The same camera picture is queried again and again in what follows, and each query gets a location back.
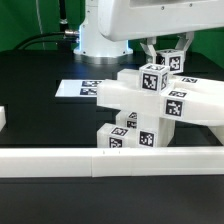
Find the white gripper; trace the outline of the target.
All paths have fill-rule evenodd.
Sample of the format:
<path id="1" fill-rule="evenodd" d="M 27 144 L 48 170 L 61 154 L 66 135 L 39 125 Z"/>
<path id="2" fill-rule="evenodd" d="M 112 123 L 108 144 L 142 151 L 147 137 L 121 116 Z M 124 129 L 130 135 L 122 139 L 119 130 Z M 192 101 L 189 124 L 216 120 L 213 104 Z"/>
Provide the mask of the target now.
<path id="1" fill-rule="evenodd" d="M 156 63 L 156 36 L 180 33 L 176 49 L 186 53 L 194 40 L 189 31 L 220 27 L 224 27 L 224 0 L 98 1 L 100 33 L 111 41 L 145 38 L 140 45 L 147 63 Z"/>

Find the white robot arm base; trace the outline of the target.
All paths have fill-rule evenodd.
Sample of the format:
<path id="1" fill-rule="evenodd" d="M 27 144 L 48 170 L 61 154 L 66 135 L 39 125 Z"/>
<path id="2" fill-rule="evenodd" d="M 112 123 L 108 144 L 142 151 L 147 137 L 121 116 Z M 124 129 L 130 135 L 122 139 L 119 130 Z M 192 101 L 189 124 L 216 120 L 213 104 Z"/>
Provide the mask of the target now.
<path id="1" fill-rule="evenodd" d="M 98 30 L 98 0 L 85 0 L 85 19 L 79 26 L 75 59 L 91 64 L 117 64 L 128 61 L 133 50 L 127 41 L 112 42 Z"/>

